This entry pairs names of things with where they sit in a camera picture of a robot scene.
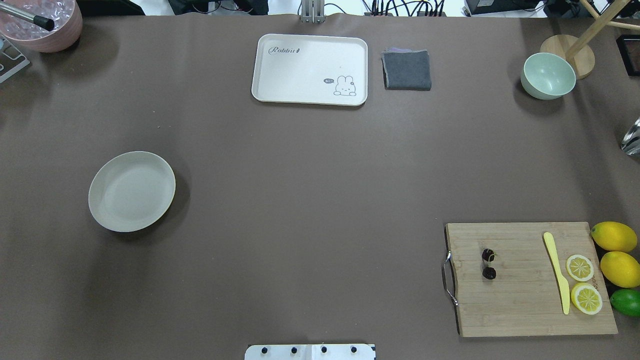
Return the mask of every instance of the ice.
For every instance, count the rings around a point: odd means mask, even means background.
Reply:
[[[2,22],[0,30],[5,35],[20,40],[42,38],[47,34],[57,31],[60,29],[60,26],[69,20],[74,9],[74,4],[71,0],[28,0],[26,4],[24,4],[24,0],[6,0],[5,3],[23,8],[35,15],[48,17],[55,22],[53,30],[47,31],[30,22],[5,13],[0,13],[0,22]]]

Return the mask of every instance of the lemon slice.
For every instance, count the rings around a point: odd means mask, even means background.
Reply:
[[[585,256],[571,255],[566,260],[566,271],[576,281],[589,281],[593,277],[593,264]]]
[[[578,282],[571,289],[571,302],[587,315],[595,315],[602,309],[602,297],[593,285]]]

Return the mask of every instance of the gray cloth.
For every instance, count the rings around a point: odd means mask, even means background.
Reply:
[[[382,52],[385,87],[388,89],[431,90],[429,53],[390,49]]]

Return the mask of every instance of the cutting board handle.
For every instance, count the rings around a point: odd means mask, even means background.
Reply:
[[[447,267],[447,263],[451,264],[451,250],[447,251],[447,255],[445,256],[444,261],[442,262],[442,282],[444,284],[444,290],[451,297],[451,302],[455,307],[458,307],[458,299],[456,299],[456,297],[453,296],[453,293],[451,293],[451,291],[449,290],[449,286],[447,285],[447,271],[445,269]]]

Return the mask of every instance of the white plate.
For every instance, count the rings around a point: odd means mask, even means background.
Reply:
[[[89,210],[109,230],[128,233],[156,222],[171,205],[175,175],[156,154],[132,151],[109,160],[89,187]]]
[[[367,100],[367,53],[359,38],[264,35],[251,93],[260,101],[361,105]]]

